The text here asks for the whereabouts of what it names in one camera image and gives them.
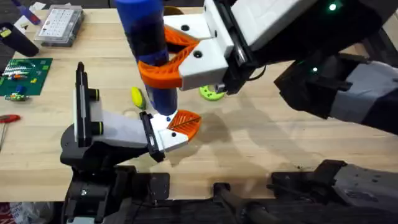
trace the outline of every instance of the wooden tabletop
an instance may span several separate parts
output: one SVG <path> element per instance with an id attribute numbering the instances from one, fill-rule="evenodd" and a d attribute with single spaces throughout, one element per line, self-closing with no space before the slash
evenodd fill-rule
<path id="1" fill-rule="evenodd" d="M 1 114 L 22 116 L 9 125 L 0 152 L 2 202 L 64 199 L 72 172 L 60 163 L 60 138 L 72 123 L 79 61 L 86 65 L 89 86 L 101 90 L 105 110 L 138 118 L 130 88 L 144 85 L 116 10 L 85 13 L 72 48 L 43 48 L 37 56 L 54 58 L 42 94 L 22 104 L 1 99 Z M 32 39 L 35 30 L 30 26 L 27 36 Z M 266 183 L 272 172 L 312 170 L 324 159 L 398 172 L 397 137 L 290 109 L 273 84 L 289 64 L 268 66 L 260 80 L 218 102 L 205 101 L 198 90 L 180 91 L 178 107 L 203 118 L 195 139 L 167 154 L 160 164 L 148 155 L 125 164 L 140 172 L 170 173 L 170 198 L 176 199 L 207 198 L 215 182 L 231 183 L 233 192 L 244 197 L 271 197 Z"/>

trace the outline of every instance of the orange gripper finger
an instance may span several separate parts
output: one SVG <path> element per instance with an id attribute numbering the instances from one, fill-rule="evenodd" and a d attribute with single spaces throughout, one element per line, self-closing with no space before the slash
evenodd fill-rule
<path id="1" fill-rule="evenodd" d="M 201 117 L 191 111 L 178 110 L 167 129 L 185 134 L 190 141 L 198 132 L 201 125 Z"/>

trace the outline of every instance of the green object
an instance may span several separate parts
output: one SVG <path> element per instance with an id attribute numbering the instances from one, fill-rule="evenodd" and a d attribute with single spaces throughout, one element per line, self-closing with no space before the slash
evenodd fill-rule
<path id="1" fill-rule="evenodd" d="M 342 6 L 343 6 L 343 3 L 341 3 L 340 0 L 336 0 L 336 1 L 334 1 L 334 2 L 329 4 L 328 10 L 329 10 L 329 12 L 335 12 L 336 10 L 341 8 Z"/>
<path id="2" fill-rule="evenodd" d="M 209 89 L 209 86 L 202 86 L 199 88 L 200 95 L 208 101 L 218 101 L 224 97 L 225 93 L 216 93 Z"/>
<path id="3" fill-rule="evenodd" d="M 131 99 L 134 105 L 142 110 L 145 110 L 147 107 L 147 103 L 145 101 L 145 97 L 142 95 L 142 92 L 137 87 L 131 88 Z"/>
<path id="4" fill-rule="evenodd" d="M 26 88 L 24 95 L 27 96 L 39 96 L 44 81 L 49 72 L 49 68 L 52 63 L 52 58 L 30 58 L 30 59 L 12 59 L 8 62 L 6 69 L 4 70 L 4 80 L 0 85 L 0 96 L 7 96 L 15 93 L 15 89 L 18 85 L 22 85 Z M 17 71 L 18 75 L 26 75 L 27 78 L 20 80 L 8 80 L 8 74 Z"/>
<path id="5" fill-rule="evenodd" d="M 336 8 L 337 8 L 336 4 L 331 4 L 331 5 L 329 6 L 329 10 L 331 10 L 331 11 L 336 10 Z"/>

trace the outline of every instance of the screw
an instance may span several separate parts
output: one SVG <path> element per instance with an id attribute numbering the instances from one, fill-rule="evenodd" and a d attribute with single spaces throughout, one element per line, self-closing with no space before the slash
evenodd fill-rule
<path id="1" fill-rule="evenodd" d="M 188 25 L 182 25 L 181 26 L 181 30 L 188 31 L 189 30 L 189 26 Z"/>
<path id="2" fill-rule="evenodd" d="M 195 58 L 201 58 L 203 56 L 203 54 L 201 53 L 201 51 L 196 50 L 196 51 L 194 51 L 193 56 Z"/>

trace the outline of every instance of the black cable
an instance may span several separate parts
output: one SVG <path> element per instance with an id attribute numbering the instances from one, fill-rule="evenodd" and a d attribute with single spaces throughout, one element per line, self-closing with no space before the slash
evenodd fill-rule
<path id="1" fill-rule="evenodd" d="M 67 209 L 67 201 L 68 200 L 68 193 L 65 196 L 65 200 L 63 201 L 62 209 L 61 209 L 61 224 L 65 224 L 65 210 Z"/>
<path id="2" fill-rule="evenodd" d="M 267 65 L 264 66 L 264 69 L 262 70 L 262 72 L 258 76 L 253 77 L 253 78 L 249 78 L 248 81 L 254 81 L 254 80 L 257 80 L 257 79 L 261 78 L 265 74 L 266 70 L 267 70 Z"/>
<path id="3" fill-rule="evenodd" d="M 174 206 L 189 205 L 189 204 L 195 204 L 195 203 L 205 203 L 205 202 L 209 202 L 212 200 L 213 200 L 213 198 L 204 199 L 204 200 L 193 200 L 193 201 L 188 201 L 185 203 L 180 203 L 180 204 L 175 204 L 175 205 L 149 205 L 149 204 L 144 204 L 144 203 L 134 203 L 134 202 L 131 202 L 131 203 L 133 205 L 141 205 L 143 207 L 148 207 L 148 208 L 172 208 Z"/>
<path id="4" fill-rule="evenodd" d="M 132 217 L 131 223 L 134 224 L 134 221 L 136 220 L 136 218 L 138 217 L 138 212 L 140 210 L 140 208 L 142 207 L 142 205 L 144 204 L 144 200 L 142 200 L 141 204 L 139 204 L 134 216 Z"/>

